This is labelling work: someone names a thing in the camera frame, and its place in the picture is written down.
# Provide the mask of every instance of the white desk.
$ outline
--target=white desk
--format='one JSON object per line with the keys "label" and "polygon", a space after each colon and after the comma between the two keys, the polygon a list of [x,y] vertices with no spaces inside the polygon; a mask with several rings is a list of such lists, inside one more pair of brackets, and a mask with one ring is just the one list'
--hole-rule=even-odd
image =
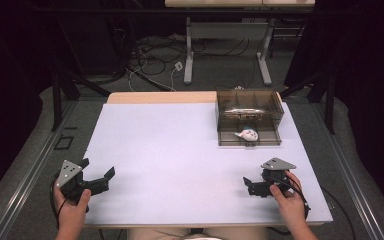
{"label": "white desk", "polygon": [[[266,7],[266,8],[309,8],[315,0],[166,0],[166,7],[214,8],[214,7]],[[184,83],[192,83],[193,51],[192,39],[257,39],[263,40],[262,48],[257,51],[257,60],[265,85],[272,81],[266,63],[269,44],[274,28],[274,19],[266,23],[194,23],[186,19],[186,66]]]}
{"label": "white desk", "polygon": [[116,174],[109,191],[92,197],[86,227],[283,225],[276,201],[250,196],[242,179],[262,181],[260,165],[272,157],[298,167],[293,172],[312,208],[308,222],[332,221],[287,105],[280,146],[223,148],[218,146],[215,96],[110,96],[85,154],[90,165],[84,179],[100,178],[112,166]]}

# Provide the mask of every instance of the transparent brown box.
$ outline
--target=transparent brown box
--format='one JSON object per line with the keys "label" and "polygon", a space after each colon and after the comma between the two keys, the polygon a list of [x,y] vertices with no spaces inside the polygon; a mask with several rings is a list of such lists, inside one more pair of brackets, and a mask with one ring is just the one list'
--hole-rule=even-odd
{"label": "transparent brown box", "polygon": [[[280,145],[277,129],[283,114],[280,97],[273,90],[219,90],[216,102],[219,146]],[[258,133],[257,141],[235,135],[245,126]]]}

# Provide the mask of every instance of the beige pants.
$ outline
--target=beige pants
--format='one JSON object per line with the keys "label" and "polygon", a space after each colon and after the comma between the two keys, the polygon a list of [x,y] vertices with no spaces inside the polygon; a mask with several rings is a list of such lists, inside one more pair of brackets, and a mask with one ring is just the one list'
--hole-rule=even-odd
{"label": "beige pants", "polygon": [[189,228],[132,228],[127,231],[128,240],[182,240],[196,237],[222,240],[267,240],[264,227],[214,227],[204,228],[203,235],[190,236]]}

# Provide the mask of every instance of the white table surface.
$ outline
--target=white table surface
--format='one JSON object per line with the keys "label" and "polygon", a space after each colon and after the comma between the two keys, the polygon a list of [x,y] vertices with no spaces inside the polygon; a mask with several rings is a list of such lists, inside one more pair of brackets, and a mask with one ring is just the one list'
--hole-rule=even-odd
{"label": "white table surface", "polygon": [[296,7],[314,3],[315,0],[165,0],[166,7]]}
{"label": "white table surface", "polygon": [[242,177],[261,182],[261,164],[297,166],[309,224],[332,221],[285,103],[280,146],[219,147],[214,103],[105,104],[85,157],[84,179],[112,166],[107,192],[92,196],[86,227],[283,225],[272,197],[250,196]]}

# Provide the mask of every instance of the hand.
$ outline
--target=hand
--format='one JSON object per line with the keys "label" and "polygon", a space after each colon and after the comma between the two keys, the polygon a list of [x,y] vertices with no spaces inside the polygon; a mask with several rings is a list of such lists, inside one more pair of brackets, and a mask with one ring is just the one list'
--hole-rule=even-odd
{"label": "hand", "polygon": [[86,218],[86,208],[89,203],[91,191],[85,189],[80,197],[79,203],[76,205],[71,200],[65,200],[59,187],[54,186],[54,201],[56,211],[61,208],[59,213],[59,230],[56,239],[77,239],[82,231]]}
{"label": "hand", "polygon": [[[291,185],[301,190],[301,182],[291,172],[285,171]],[[279,205],[279,212],[285,221],[286,227],[291,231],[294,239],[317,239],[305,221],[304,202],[297,192],[286,191],[282,193],[276,185],[270,186],[270,191]]]}

